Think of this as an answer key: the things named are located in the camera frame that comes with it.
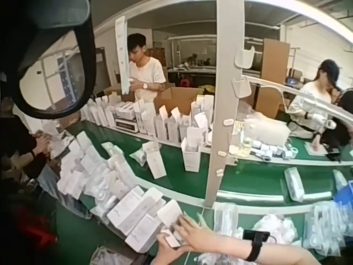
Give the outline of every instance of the white t-shirt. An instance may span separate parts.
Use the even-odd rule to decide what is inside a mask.
[[[148,63],[143,67],[137,67],[134,62],[130,62],[130,77],[144,83],[165,83],[165,76],[161,63],[153,57],[149,58]],[[157,92],[147,89],[135,91],[135,100],[143,98],[145,102],[153,102]]]
[[[321,93],[318,90],[318,88],[316,87],[315,82],[306,83],[300,89],[300,91],[304,92],[306,94],[309,94],[309,95],[313,95],[316,98],[319,98],[325,102],[331,103],[331,96],[329,95],[329,93],[326,93],[326,94]],[[328,118],[328,115],[326,112],[324,112],[322,110],[314,109],[309,106],[306,106],[305,102],[304,102],[304,98],[301,96],[296,96],[294,98],[294,100],[292,101],[292,103],[290,104],[290,106],[288,107],[288,113],[290,115],[290,114],[299,113],[301,111],[305,111],[305,112],[308,112],[311,114],[313,114],[313,113],[320,114],[323,117],[325,117],[326,119]],[[321,127],[318,123],[316,123],[313,120],[298,118],[298,117],[295,117],[294,115],[290,115],[290,117],[293,121],[295,121],[297,123],[297,124],[295,124],[295,123],[291,122],[288,124],[288,127],[291,130],[291,136],[304,138],[304,139],[311,139],[313,137],[312,132],[303,129],[298,124],[305,126],[305,127],[308,127],[312,130],[318,130]]]

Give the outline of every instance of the red object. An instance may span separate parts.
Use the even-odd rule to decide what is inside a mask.
[[[184,78],[180,81],[180,86],[181,87],[190,87],[190,80],[187,78]]]
[[[20,208],[16,217],[20,230],[35,240],[36,248],[42,249],[57,241],[57,236],[51,233],[43,216],[36,215],[27,208]]]

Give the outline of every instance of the blue container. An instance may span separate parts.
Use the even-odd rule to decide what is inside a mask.
[[[348,181],[348,185],[340,189],[334,195],[334,201],[346,205],[349,202],[353,205],[353,181]]]

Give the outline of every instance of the woman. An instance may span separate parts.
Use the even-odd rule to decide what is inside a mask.
[[[158,236],[158,253],[151,265],[172,264],[185,252],[219,253],[239,259],[247,259],[252,250],[252,242],[234,237],[221,236],[214,233],[199,216],[200,225],[192,218],[182,215],[179,224],[174,229],[179,233],[187,245],[178,249],[170,248],[165,237]],[[319,265],[314,256],[304,248],[263,243],[256,264],[262,265]]]
[[[336,88],[339,73],[337,64],[327,59],[319,66],[314,81],[306,83],[301,92],[331,103],[331,92]],[[319,130],[328,118],[326,112],[306,106],[305,99],[300,96],[294,98],[288,113],[291,120],[287,125],[291,130],[291,136],[303,139],[312,139],[314,132]]]
[[[353,114],[353,88],[343,91],[337,100],[337,106]],[[332,118],[336,123],[334,130],[319,129],[314,134],[313,146],[327,144],[330,149],[343,148],[347,146],[353,138],[353,125],[347,124],[336,117]]]
[[[45,138],[35,138],[20,118],[13,114],[13,101],[10,96],[1,93],[1,158],[2,173],[6,177],[18,179],[23,172],[36,179],[39,186],[57,199],[66,209],[79,217],[90,219],[92,214],[79,201],[70,195],[64,195],[57,189],[59,176],[49,167],[44,154],[47,150]]]

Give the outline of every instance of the ceiling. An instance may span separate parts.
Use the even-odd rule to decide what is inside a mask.
[[[123,9],[146,0],[92,0],[92,17],[94,27]],[[304,0],[326,12],[339,12],[352,0]],[[252,2],[245,2],[245,21],[268,26],[280,25],[284,22],[296,24],[305,18],[290,11]],[[216,1],[187,2],[175,4],[147,12],[128,21],[128,27],[166,31],[175,35],[215,34],[216,33]],[[278,38],[278,30],[245,26],[245,35],[254,38]]]

